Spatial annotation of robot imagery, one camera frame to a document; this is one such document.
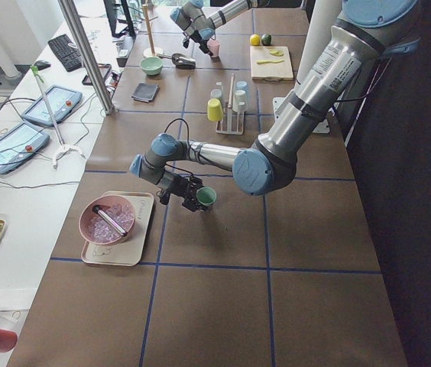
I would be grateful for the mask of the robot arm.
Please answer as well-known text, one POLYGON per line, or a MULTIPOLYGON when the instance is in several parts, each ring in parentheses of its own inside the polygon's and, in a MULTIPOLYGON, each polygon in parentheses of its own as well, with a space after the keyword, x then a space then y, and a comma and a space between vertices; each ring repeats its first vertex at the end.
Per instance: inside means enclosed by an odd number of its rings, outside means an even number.
POLYGON ((161 133, 146 153, 135 156, 130 172, 159 187, 162 204, 177 195, 191 211, 208 207, 196 196, 203 182, 169 172, 165 167, 170 161, 193 161, 230 171, 239 189, 252 196, 287 186, 297 172, 298 150, 343 89, 364 63, 399 52, 420 11, 419 1, 343 1, 330 27, 328 44, 278 106, 269 132, 260 134, 250 148, 177 140, 161 133))
POLYGON ((203 1, 187 1, 183 6, 175 7, 170 13, 170 19, 183 32, 183 47, 188 48, 190 41, 198 44, 199 49, 209 56, 213 52, 208 42, 215 37, 216 29, 233 18, 252 8, 263 8, 269 1, 235 0, 230 1, 219 10, 206 16, 203 11, 203 1))

